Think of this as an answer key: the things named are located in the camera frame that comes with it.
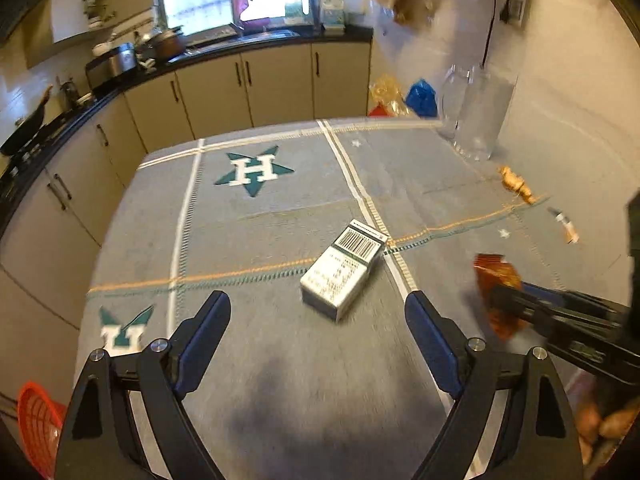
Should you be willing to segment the person's right hand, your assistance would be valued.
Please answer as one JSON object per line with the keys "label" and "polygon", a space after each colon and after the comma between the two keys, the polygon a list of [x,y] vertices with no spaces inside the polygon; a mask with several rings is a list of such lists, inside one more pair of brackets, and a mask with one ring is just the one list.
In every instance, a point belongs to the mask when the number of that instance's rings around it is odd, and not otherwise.
{"label": "person's right hand", "polygon": [[595,380],[580,399],[575,413],[582,464],[592,462],[593,450],[602,439],[620,442],[639,415],[639,398],[629,399],[614,386]]}

